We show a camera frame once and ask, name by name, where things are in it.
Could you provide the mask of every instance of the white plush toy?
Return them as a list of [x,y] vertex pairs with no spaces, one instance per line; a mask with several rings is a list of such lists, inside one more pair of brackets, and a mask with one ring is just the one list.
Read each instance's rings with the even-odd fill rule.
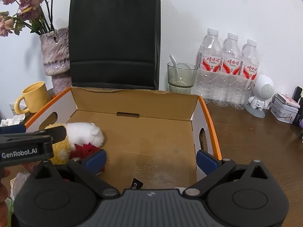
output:
[[71,151],[76,150],[75,144],[83,146],[83,144],[91,143],[99,148],[104,141],[102,131],[93,123],[66,124],[66,134],[69,138]]

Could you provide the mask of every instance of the black candy wrapper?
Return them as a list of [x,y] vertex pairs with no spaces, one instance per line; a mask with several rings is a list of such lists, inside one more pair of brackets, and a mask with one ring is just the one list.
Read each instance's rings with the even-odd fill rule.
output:
[[142,186],[143,186],[143,183],[140,182],[138,179],[134,178],[130,189],[141,189]]

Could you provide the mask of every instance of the white bottle cap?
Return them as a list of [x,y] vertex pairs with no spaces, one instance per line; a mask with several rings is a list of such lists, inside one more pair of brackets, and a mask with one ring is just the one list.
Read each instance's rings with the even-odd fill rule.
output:
[[239,36],[234,33],[227,33],[227,37],[238,40]]
[[219,31],[216,30],[216,29],[207,28],[207,34],[212,34],[212,35],[218,36],[219,35]]
[[247,39],[247,44],[256,47],[257,46],[257,42],[255,40],[252,39]]

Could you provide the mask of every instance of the mug handle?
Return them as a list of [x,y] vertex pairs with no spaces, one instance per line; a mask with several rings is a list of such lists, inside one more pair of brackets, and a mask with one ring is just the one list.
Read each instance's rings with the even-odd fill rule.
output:
[[26,108],[24,110],[21,110],[21,108],[20,108],[20,102],[21,102],[22,99],[24,99],[24,96],[18,97],[16,99],[16,101],[15,101],[15,104],[14,104],[15,113],[18,114],[18,115],[19,114],[26,114],[26,113],[29,112],[28,108]]

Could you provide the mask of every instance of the cup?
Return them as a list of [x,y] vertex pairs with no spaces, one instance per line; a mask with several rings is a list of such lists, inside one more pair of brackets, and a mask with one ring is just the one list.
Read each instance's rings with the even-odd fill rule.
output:
[[190,94],[194,86],[198,67],[192,64],[177,62],[177,67],[172,62],[167,64],[167,79],[169,91]]
[[[20,109],[20,101],[24,99],[27,106],[26,109]],[[49,97],[45,82],[37,82],[28,86],[22,91],[22,96],[18,97],[14,104],[16,114],[36,113],[47,104],[51,98]]]

